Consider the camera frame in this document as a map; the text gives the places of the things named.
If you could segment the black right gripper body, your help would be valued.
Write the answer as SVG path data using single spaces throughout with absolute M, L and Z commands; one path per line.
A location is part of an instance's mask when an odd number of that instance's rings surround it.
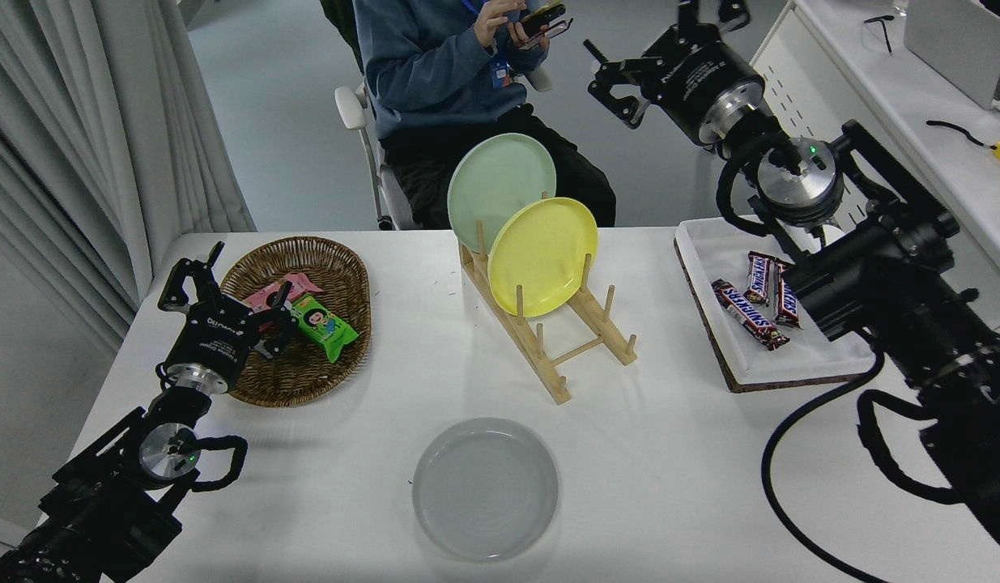
M 693 143 L 721 143 L 752 112 L 764 111 L 764 81 L 717 28 L 669 28 L 644 58 L 641 93 L 658 104 Z

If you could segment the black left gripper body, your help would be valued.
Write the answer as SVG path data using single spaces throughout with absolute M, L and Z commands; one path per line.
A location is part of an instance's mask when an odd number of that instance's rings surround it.
M 197 365 L 219 377 L 239 377 L 259 339 L 253 314 L 232 296 L 189 306 L 184 329 L 169 353 L 169 372 Z

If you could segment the person's right hand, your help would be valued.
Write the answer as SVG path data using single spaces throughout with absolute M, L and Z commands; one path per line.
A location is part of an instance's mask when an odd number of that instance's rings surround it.
M 497 29 L 509 23 L 507 14 L 522 11 L 527 6 L 526 1 L 486 1 L 471 26 L 478 44 L 482 48 L 489 47 L 495 39 Z

